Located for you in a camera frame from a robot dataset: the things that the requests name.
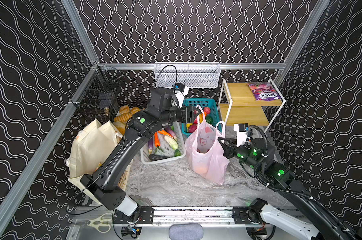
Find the pink plastic grocery bag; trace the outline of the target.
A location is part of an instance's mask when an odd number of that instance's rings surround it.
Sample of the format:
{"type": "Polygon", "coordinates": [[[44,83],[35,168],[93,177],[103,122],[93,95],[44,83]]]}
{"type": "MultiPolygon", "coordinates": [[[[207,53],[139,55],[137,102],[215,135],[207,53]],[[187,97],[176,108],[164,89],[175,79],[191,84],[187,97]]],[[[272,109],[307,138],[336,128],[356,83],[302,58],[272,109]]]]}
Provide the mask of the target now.
{"type": "MultiPolygon", "coordinates": [[[[201,115],[203,109],[196,106],[201,115]]],[[[223,149],[218,141],[225,137],[225,122],[220,121],[216,126],[208,124],[205,117],[197,122],[197,129],[185,141],[186,158],[195,173],[216,184],[223,184],[229,159],[223,156],[223,149]]]]}

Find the white plastic vegetable basket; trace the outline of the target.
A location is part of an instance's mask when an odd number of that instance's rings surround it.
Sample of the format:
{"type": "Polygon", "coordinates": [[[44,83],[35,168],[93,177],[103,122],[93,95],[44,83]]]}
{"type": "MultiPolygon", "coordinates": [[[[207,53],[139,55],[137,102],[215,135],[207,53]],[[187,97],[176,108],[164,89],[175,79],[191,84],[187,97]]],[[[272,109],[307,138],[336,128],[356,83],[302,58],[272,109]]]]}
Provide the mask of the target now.
{"type": "Polygon", "coordinates": [[[160,139],[160,143],[161,146],[160,148],[162,149],[162,151],[157,150],[155,145],[154,145],[154,149],[152,154],[155,155],[161,155],[161,156],[168,156],[169,159],[165,159],[165,160],[160,160],[160,161],[150,161],[149,160],[149,153],[148,153],[148,143],[146,143],[140,151],[140,155],[141,155],[141,162],[145,165],[155,165],[155,164],[161,164],[161,163],[167,163],[167,162],[171,162],[171,161],[175,161],[175,160],[179,160],[183,157],[186,156],[186,149],[185,149],[185,144],[184,144],[184,139],[182,136],[182,132],[181,132],[181,126],[178,122],[174,123],[172,126],[172,129],[174,130],[174,132],[177,135],[177,142],[179,145],[178,148],[178,152],[176,152],[176,150],[173,150],[170,145],[166,142],[165,138],[161,135],[159,135],[159,139],[160,139]]]}

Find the cream canvas tote bag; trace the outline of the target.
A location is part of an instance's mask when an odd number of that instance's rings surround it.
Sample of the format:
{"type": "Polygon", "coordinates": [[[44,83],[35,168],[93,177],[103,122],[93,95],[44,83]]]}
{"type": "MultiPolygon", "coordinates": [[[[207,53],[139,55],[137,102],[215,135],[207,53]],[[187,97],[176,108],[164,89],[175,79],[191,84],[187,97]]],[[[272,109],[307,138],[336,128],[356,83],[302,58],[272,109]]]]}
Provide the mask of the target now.
{"type": "Polygon", "coordinates": [[[83,190],[85,187],[80,182],[81,177],[93,174],[112,153],[122,136],[111,121],[102,125],[97,119],[79,131],[66,160],[69,182],[83,190]]]}

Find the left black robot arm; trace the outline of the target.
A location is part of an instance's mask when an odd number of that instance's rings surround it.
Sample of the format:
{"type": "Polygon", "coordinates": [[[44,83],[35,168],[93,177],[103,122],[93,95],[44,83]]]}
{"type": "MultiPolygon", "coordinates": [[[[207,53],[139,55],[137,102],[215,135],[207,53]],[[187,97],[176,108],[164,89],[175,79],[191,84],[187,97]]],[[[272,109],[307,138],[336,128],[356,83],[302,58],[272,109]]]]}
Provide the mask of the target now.
{"type": "Polygon", "coordinates": [[[172,89],[152,90],[149,105],[128,120],[127,129],[106,161],[92,174],[85,174],[80,182],[108,210],[118,209],[132,215],[138,207],[119,186],[120,177],[137,152],[163,127],[175,122],[191,123],[198,117],[197,107],[184,106],[188,88],[175,84],[172,89]]]}

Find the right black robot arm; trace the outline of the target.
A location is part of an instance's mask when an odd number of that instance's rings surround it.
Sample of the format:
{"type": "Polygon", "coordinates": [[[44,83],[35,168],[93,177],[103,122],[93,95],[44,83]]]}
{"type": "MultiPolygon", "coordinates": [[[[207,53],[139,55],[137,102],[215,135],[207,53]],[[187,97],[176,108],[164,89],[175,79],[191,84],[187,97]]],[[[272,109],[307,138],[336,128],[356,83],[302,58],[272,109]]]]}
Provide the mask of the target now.
{"type": "Polygon", "coordinates": [[[332,213],[303,186],[295,174],[274,160],[275,147],[258,126],[238,124],[237,138],[218,138],[227,159],[237,158],[241,167],[249,166],[248,175],[292,203],[308,222],[281,212],[257,198],[245,216],[253,224],[271,224],[300,240],[362,240],[362,228],[353,228],[332,213]]]}

